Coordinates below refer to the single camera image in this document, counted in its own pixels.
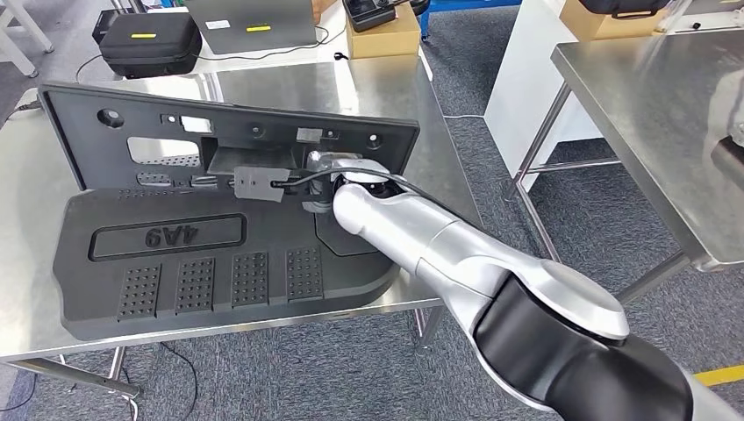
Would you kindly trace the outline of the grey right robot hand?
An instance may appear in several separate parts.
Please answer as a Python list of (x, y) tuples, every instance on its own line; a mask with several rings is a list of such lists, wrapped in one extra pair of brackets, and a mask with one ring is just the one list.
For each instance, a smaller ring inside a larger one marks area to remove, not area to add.
[[(357, 153), (338, 153), (311, 151), (308, 155), (306, 168), (317, 173), (331, 168), (363, 168), (371, 160), (362, 158)], [(330, 202), (303, 202), (303, 209), (310, 213), (327, 213), (332, 210)]]

